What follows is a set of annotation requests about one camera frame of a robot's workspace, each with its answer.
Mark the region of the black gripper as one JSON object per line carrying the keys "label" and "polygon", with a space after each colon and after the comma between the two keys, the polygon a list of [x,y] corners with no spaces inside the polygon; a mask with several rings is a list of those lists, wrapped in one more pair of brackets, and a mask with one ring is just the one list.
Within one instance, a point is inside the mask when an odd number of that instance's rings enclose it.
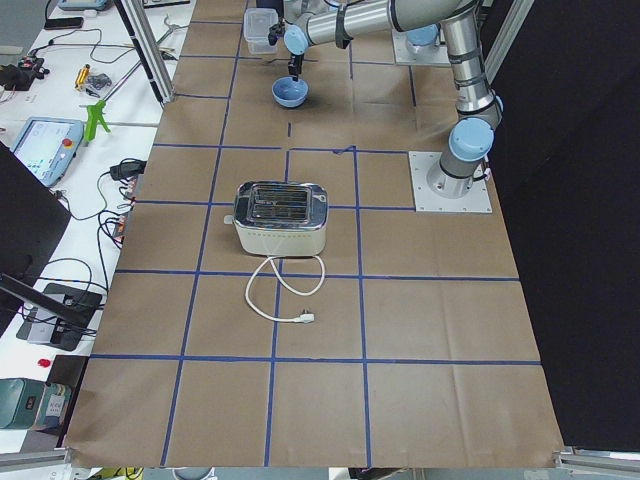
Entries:
{"label": "black gripper", "polygon": [[[275,46],[280,38],[284,36],[285,33],[285,21],[280,19],[276,24],[273,24],[269,27],[268,31],[268,42],[270,46]],[[302,73],[303,66],[303,56],[302,55],[291,55],[287,68],[288,75],[294,76],[294,80],[298,81],[299,77]]]}

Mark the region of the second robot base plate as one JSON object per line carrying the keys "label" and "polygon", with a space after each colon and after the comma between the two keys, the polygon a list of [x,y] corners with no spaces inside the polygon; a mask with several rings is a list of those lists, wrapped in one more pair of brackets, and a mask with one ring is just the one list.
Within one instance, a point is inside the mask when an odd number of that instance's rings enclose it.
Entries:
{"label": "second robot base plate", "polygon": [[433,44],[415,46],[408,42],[405,32],[392,31],[394,61],[397,65],[449,68],[450,62],[444,34],[438,33]]}

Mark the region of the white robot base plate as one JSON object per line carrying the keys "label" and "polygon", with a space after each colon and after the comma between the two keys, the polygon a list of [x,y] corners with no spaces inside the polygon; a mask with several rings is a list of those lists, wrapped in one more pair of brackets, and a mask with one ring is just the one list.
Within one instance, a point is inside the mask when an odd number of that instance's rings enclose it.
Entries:
{"label": "white robot base plate", "polygon": [[478,166],[467,179],[448,176],[440,168],[440,152],[409,151],[415,210],[418,213],[491,214],[487,182]]}

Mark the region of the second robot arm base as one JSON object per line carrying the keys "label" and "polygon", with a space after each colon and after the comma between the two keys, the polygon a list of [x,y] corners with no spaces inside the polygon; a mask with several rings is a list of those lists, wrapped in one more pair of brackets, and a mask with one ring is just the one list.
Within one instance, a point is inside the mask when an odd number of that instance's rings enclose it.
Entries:
{"label": "second robot arm base", "polygon": [[430,24],[406,32],[407,49],[415,54],[438,44],[439,25]]}

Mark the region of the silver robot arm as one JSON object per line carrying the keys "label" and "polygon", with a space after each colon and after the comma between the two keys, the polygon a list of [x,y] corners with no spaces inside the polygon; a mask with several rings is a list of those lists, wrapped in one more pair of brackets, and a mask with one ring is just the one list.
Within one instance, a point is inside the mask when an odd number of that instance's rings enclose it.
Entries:
{"label": "silver robot arm", "polygon": [[312,46],[333,43],[344,49],[367,33],[439,27],[458,94],[458,122],[438,163],[428,171],[427,183],[439,196],[458,199],[478,180],[474,172],[492,148],[503,112],[486,76],[477,21],[480,6],[479,1],[457,0],[344,1],[334,7],[327,1],[295,1],[268,27],[267,40],[271,45],[284,40],[291,54],[289,74],[297,77]]}

